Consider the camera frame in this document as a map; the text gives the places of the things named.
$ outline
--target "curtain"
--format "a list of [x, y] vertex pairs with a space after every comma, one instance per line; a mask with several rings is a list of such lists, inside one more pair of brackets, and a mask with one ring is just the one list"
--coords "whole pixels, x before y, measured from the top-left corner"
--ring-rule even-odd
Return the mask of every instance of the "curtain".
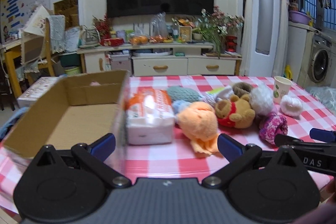
[[285, 70], [288, 43], [288, 5], [289, 0], [281, 0], [279, 38], [272, 76], [282, 76]]
[[251, 35], [252, 35], [252, 8], [253, 0], [245, 2], [245, 23], [243, 39], [241, 43], [241, 55], [243, 57], [240, 66], [240, 75], [249, 74], [249, 64], [251, 59]]

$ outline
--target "red and white tablecloth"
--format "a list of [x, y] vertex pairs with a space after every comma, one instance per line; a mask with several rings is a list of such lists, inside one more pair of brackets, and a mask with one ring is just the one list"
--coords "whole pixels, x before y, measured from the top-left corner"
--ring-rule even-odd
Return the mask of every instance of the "red and white tablecloth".
[[[132, 77], [131, 92], [136, 93], [148, 87], [166, 90], [170, 86], [180, 85], [203, 93], [239, 81], [248, 82], [253, 86], [265, 83], [273, 89], [273, 79], [265, 77], [155, 76]], [[297, 119], [287, 117], [288, 135], [307, 142], [313, 142], [309, 137], [309, 131], [312, 128], [336, 130], [336, 117], [308, 92], [294, 84], [290, 90], [290, 95], [297, 96], [302, 100], [303, 113]], [[259, 139], [259, 130], [255, 125], [244, 130], [224, 127], [220, 127], [220, 130], [242, 144], [255, 143], [264, 150], [276, 149]], [[189, 140], [179, 128], [175, 129], [173, 143], [152, 146], [129, 146], [127, 154], [127, 171], [125, 175], [132, 181], [135, 181], [137, 177], [197, 177], [202, 180], [228, 164], [225, 158], [214, 155], [207, 158], [197, 158], [190, 147]], [[320, 189], [331, 179], [331, 177], [323, 174], [314, 172], [310, 172], [310, 174]], [[20, 177], [20, 171], [7, 157], [5, 150], [0, 148], [0, 206], [13, 212], [16, 212], [16, 208], [11, 201], [11, 197]]]

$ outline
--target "drawer handle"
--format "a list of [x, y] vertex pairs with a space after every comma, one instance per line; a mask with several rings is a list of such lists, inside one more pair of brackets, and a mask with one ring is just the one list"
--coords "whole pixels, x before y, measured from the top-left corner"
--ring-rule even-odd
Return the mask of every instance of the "drawer handle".
[[206, 66], [207, 69], [219, 69], [218, 65], [207, 65]]
[[168, 66], [167, 65], [165, 65], [165, 66], [154, 66], [153, 69], [154, 70], [168, 69]]
[[103, 59], [102, 58], [99, 59], [99, 69], [100, 69], [100, 71], [104, 70], [104, 68], [103, 68]]

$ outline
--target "tv stand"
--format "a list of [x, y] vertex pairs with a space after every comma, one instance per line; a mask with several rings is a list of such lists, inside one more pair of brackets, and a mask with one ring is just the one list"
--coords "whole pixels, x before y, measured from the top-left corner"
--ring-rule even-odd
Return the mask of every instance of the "tv stand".
[[95, 47], [79, 49], [83, 72], [94, 73], [106, 70], [106, 52], [153, 48], [171, 48], [173, 52], [184, 52], [185, 56], [133, 56], [134, 76], [164, 75], [239, 75], [240, 57], [207, 57], [201, 50], [212, 49], [213, 44], [206, 43], [158, 43], [133, 46], [123, 44], [119, 47]]

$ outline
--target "paper cup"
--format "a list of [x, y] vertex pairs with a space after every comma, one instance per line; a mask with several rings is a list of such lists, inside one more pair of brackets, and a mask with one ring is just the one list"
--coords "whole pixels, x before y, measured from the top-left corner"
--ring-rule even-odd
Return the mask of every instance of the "paper cup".
[[273, 87], [273, 101], [275, 103], [280, 103], [282, 97], [289, 93], [292, 86], [292, 81], [282, 76], [274, 77], [274, 87]]

